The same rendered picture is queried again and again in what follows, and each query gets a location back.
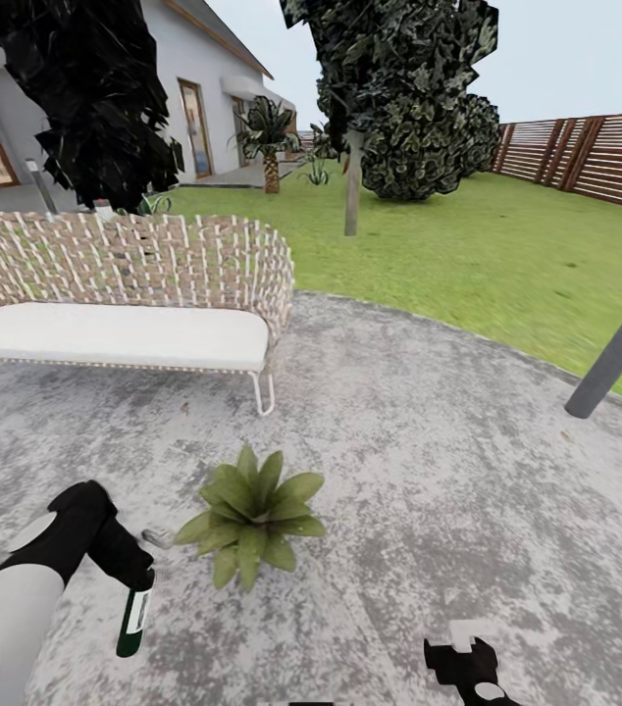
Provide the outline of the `insectifuge atomizer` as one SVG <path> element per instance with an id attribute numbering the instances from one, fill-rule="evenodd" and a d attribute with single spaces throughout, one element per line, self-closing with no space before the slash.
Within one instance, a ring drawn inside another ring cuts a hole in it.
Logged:
<path id="1" fill-rule="evenodd" d="M 147 568 L 147 575 L 149 576 L 149 581 L 153 582 L 155 580 L 153 567 Z M 130 589 L 116 648 L 116 654 L 119 657 L 129 657 L 139 650 L 150 598 L 151 586 L 143 589 L 141 585 L 136 584 Z"/>

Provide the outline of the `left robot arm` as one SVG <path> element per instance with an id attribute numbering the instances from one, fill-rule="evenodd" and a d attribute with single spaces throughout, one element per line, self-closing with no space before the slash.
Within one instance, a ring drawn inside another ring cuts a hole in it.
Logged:
<path id="1" fill-rule="evenodd" d="M 126 587 L 152 586 L 147 568 L 155 561 L 145 541 L 175 547 L 171 527 L 146 519 L 130 530 L 100 483 L 76 483 L 58 494 L 39 517 L 14 538 L 10 558 L 0 564 L 0 706 L 24 706 L 37 657 L 82 557 Z"/>

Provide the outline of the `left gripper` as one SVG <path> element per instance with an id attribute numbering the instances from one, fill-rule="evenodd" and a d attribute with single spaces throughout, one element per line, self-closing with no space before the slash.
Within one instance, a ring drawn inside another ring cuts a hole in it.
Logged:
<path id="1" fill-rule="evenodd" d="M 139 548 L 135 538 L 125 527 L 122 527 L 120 536 L 108 550 L 98 555 L 91 555 L 91 558 L 104 574 L 116 578 L 126 587 L 132 588 L 138 584 L 143 589 L 147 589 L 152 586 L 147 568 L 154 565 L 153 556 Z"/>

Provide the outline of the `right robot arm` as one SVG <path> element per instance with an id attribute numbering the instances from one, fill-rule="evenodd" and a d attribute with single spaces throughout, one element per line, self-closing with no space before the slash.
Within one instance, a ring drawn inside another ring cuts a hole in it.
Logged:
<path id="1" fill-rule="evenodd" d="M 523 706 L 508 698 L 497 682 L 493 651 L 472 638 L 495 637 L 498 627 L 492 619 L 449 621 L 453 640 L 447 646 L 432 646 L 424 637 L 427 668 L 435 668 L 440 684 L 453 684 L 465 706 Z"/>

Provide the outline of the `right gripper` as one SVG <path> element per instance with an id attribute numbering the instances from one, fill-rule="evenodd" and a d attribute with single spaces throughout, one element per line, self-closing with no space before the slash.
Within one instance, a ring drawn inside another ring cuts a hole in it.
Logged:
<path id="1" fill-rule="evenodd" d="M 497 681 L 493 651 L 482 642 L 472 642 L 471 652 L 457 652 L 451 643 L 447 646 L 432 646 L 425 636 L 424 653 L 427 668 L 435 668 L 440 684 L 453 684 L 458 687 L 461 672 L 469 667 L 479 668 Z"/>

